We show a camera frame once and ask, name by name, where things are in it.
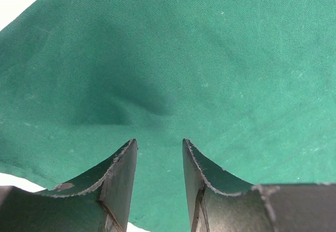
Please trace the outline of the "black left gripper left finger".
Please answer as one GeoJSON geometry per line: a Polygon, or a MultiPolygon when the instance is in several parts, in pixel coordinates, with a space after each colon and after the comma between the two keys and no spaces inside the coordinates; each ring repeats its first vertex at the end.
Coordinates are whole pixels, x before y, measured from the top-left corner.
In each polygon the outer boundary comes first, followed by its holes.
{"type": "Polygon", "coordinates": [[[126,231],[137,151],[131,139],[52,190],[2,186],[1,231],[126,231]]]}

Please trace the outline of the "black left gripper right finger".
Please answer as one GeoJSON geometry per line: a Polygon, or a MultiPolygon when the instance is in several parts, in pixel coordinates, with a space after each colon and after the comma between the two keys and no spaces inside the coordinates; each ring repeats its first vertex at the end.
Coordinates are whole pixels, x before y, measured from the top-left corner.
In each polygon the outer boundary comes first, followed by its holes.
{"type": "Polygon", "coordinates": [[[191,231],[335,231],[335,184],[246,182],[182,142],[191,231]]]}

